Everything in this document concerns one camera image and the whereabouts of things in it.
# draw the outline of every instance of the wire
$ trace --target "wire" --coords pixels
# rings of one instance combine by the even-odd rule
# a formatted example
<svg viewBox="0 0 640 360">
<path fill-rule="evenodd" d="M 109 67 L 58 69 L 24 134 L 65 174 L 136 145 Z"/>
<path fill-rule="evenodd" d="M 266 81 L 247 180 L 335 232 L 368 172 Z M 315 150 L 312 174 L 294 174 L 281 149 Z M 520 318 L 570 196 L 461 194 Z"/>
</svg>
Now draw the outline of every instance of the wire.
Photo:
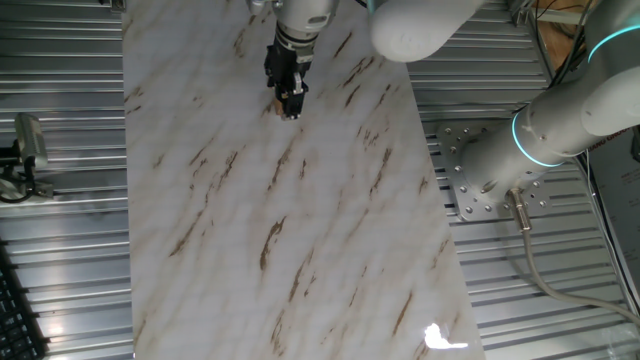
<svg viewBox="0 0 640 360">
<path fill-rule="evenodd" d="M 585 150 L 587 154 L 587 189 L 589 190 L 589 195 L 595 195 L 593 191 L 591 191 L 591 163 L 589 162 L 589 148 Z"/>
<path fill-rule="evenodd" d="M 573 55 L 582 45 L 582 41 L 584 41 L 584 39 L 580 41 L 580 38 L 584 37 L 584 22 L 587 18 L 587 14 L 589 13 L 589 9 L 591 8 L 592 3 L 593 3 L 593 0 L 589 0 L 585 5 L 584 11 L 582 11 L 582 15 L 580 16 L 580 20 L 578 21 L 578 26 L 576 27 L 576 34 L 573 37 L 573 46 L 571 47 L 571 52 L 569 52 L 569 55 L 565 59 L 564 66 L 562 67 L 560 72 L 556 73 L 556 77 L 554 77 L 551 84 L 549 84 L 549 88 L 562 83 L 562 80 L 564 79 L 565 75 L 567 74 L 567 71 L 569 70 L 569 64 L 571 64 L 573 60 Z"/>
<path fill-rule="evenodd" d="M 578 165 L 580 165 L 580 170 L 582 171 L 582 175 L 583 176 L 586 176 L 587 174 L 590 175 L 589 181 L 587 182 L 587 184 L 590 184 L 589 191 L 593 195 L 591 197 L 591 201 L 594 206 L 594 213 L 596 215 L 596 218 L 598 219 L 600 227 L 604 231 L 604 235 L 605 235 L 604 238 L 609 244 L 609 247 L 611 249 L 609 253 L 611 254 L 611 257 L 613 258 L 613 260 L 615 261 L 615 265 L 617 265 L 618 267 L 619 274 L 622 278 L 621 284 L 624 285 L 625 289 L 627 290 L 628 300 L 633 302 L 633 306 L 635 307 L 635 309 L 640 309 L 640 304 L 638 304 L 638 301 L 635 296 L 636 292 L 629 285 L 630 283 L 629 277 L 627 276 L 625 271 L 622 270 L 624 266 L 622 264 L 622 261 L 620 260 L 620 256 L 618 256 L 618 253 L 619 253 L 618 245 L 616 245 L 616 242 L 613 240 L 613 232 L 609 225 L 608 219 L 605 217 L 606 211 L 604 208 L 604 203 L 600 196 L 600 192 L 598 191 L 597 180 L 593 176 L 593 171 L 591 171 L 591 169 L 588 169 L 591 167 L 591 165 L 586 161 L 586 151 L 584 154 L 577 156 L 576 158 L 578 160 Z"/>
<path fill-rule="evenodd" d="M 544 279 L 542 279 L 542 277 L 540 276 L 540 273 L 538 272 L 538 269 L 536 268 L 536 263 L 533 259 L 533 247 L 531 246 L 530 230 L 523 230 L 522 237 L 524 238 L 524 251 L 527 257 L 527 264 L 529 265 L 529 270 L 531 271 L 531 276 L 533 277 L 533 281 L 535 281 L 535 283 L 540 287 L 540 289 L 542 289 L 542 291 L 547 293 L 552 298 L 555 298 L 560 301 L 566 301 L 566 302 L 579 304 L 579 305 L 597 306 L 597 307 L 601 307 L 611 311 L 615 311 L 618 314 L 631 320 L 637 326 L 640 326 L 640 317 L 636 316 L 631 311 L 623 307 L 620 307 L 616 304 L 610 303 L 608 301 L 600 300 L 600 299 L 585 297 L 585 296 L 568 295 L 551 288 L 544 281 Z"/>
<path fill-rule="evenodd" d="M 35 193 L 36 193 L 36 180 L 35 180 L 35 176 L 33 175 L 33 168 L 35 167 L 35 163 L 34 162 L 35 162 L 34 158 L 29 158 L 24 163 L 24 172 L 25 172 L 25 176 L 27 178 L 26 182 L 31 183 L 31 189 L 27 190 L 27 193 L 23 197 L 18 198 L 18 199 L 8 199 L 8 198 L 0 195 L 0 202 L 7 203 L 7 204 L 19 204 L 21 202 L 29 200 L 33 195 L 35 195 Z"/>
<path fill-rule="evenodd" d="M 544 13 L 547 12 L 547 10 L 550 10 L 551 5 L 555 4 L 558 0 L 553 0 L 551 3 L 549 3 L 549 5 L 547 5 L 546 8 L 544 8 L 544 10 L 542 11 L 542 13 L 540 13 L 540 16 L 536 16 L 536 19 L 540 19 L 542 17 L 542 15 L 544 15 Z M 584 5 L 571 5 L 571 6 L 565 6 L 563 8 L 559 8 L 559 9 L 551 9 L 551 10 L 556 10 L 556 11 L 561 11 L 561 10 L 568 10 L 568 9 L 573 9 L 573 8 L 577 8 L 577 7 L 584 7 Z"/>
<path fill-rule="evenodd" d="M 524 239 L 524 252 L 527 258 L 527 265 L 529 265 L 529 271 L 531 272 L 531 278 L 542 291 L 547 293 L 547 295 L 551 296 L 552 298 L 560 301 L 586 306 L 597 306 L 615 311 L 618 314 L 631 320 L 637 326 L 640 326 L 640 317 L 636 316 L 634 313 L 621 306 L 600 299 L 565 294 L 549 286 L 549 284 L 544 281 L 542 276 L 540 276 L 538 268 L 536 267 L 536 262 L 533 259 L 533 246 L 531 245 L 531 221 L 529 219 L 529 214 L 527 213 L 525 201 L 522 198 L 522 193 L 514 189 L 508 192 L 508 196 L 510 202 L 514 204 L 514 220 L 518 224 L 518 228 L 522 233 L 522 237 Z"/>
</svg>

